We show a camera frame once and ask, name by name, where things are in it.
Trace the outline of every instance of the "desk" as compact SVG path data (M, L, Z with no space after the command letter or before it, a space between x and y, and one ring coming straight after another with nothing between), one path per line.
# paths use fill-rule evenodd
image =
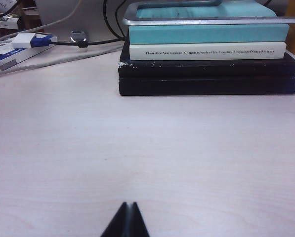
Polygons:
M0 77L0 237L295 237L295 95L121 97L119 55Z

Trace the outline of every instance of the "stack of books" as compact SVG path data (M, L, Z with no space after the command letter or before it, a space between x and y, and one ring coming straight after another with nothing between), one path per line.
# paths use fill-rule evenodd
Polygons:
M254 0L215 7L142 8L141 18L275 16ZM119 63L121 95L295 94L289 26L130 26Z

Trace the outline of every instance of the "teal book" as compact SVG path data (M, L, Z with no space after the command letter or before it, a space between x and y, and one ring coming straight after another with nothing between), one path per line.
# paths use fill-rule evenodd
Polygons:
M142 8L140 18L276 16L254 0L225 0L219 6ZM131 44L285 41L287 24L130 26Z

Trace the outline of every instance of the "black book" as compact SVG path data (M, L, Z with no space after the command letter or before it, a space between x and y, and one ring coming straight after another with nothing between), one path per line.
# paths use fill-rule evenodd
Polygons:
M295 76L119 78L121 95L295 94Z
M130 60L127 36L120 56L119 76L129 77L207 77L207 76L295 76L295 56L283 59L150 61Z

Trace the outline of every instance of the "white connector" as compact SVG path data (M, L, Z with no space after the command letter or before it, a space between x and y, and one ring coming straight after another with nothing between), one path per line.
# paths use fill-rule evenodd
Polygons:
M19 33L11 45L13 48L32 48L31 40L36 36L35 33Z

